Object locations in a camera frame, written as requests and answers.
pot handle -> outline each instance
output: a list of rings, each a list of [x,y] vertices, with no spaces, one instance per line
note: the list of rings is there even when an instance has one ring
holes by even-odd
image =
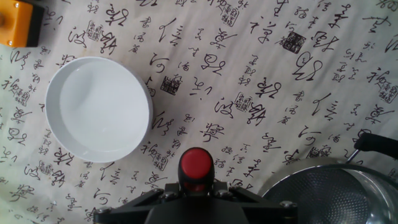
[[[360,151],[375,151],[398,159],[398,141],[378,136],[377,134],[363,133],[356,141],[354,148]]]

table surface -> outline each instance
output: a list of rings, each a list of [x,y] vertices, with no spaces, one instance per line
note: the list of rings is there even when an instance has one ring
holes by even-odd
[[[39,47],[0,46],[1,223],[92,222],[95,208],[178,181],[190,147],[209,150],[218,180],[257,192],[293,161],[345,160],[361,133],[398,138],[397,1],[37,4]],[[151,130],[115,162],[68,153],[45,118],[51,78],[86,56],[134,70],[152,96]],[[397,178],[390,157],[353,162]]]

red knob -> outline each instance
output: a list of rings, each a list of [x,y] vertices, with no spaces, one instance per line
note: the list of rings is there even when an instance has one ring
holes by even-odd
[[[211,165],[210,155],[200,148],[190,149],[181,158],[183,173],[192,179],[201,179],[206,176],[211,169]]]

metal pot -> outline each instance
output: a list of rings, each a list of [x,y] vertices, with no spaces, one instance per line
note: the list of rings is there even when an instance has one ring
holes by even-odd
[[[398,223],[398,184],[387,176],[349,164],[359,151],[398,159],[398,141],[364,133],[346,162],[313,158],[275,173],[259,195],[298,205],[299,223]]]

screw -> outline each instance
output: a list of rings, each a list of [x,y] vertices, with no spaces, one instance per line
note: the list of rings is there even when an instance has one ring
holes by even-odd
[[[163,189],[154,189],[154,190],[152,190],[152,191],[154,191],[154,192],[156,192],[156,193],[159,193],[159,192],[163,192]]]
[[[215,193],[216,197],[226,198],[232,196],[232,193],[227,190],[219,190]]]
[[[112,210],[111,207],[105,206],[105,207],[101,207],[101,208],[95,210],[95,212],[96,212],[97,214],[104,214],[104,213],[109,213],[109,212],[111,212],[111,210]]]
[[[174,192],[164,192],[164,193],[160,196],[160,199],[169,200],[169,199],[173,199],[173,198],[176,198],[176,197],[177,197],[177,194],[174,193]]]
[[[280,206],[284,207],[284,208],[294,208],[297,207],[296,203],[293,203],[291,201],[283,201],[281,203],[279,203]]]

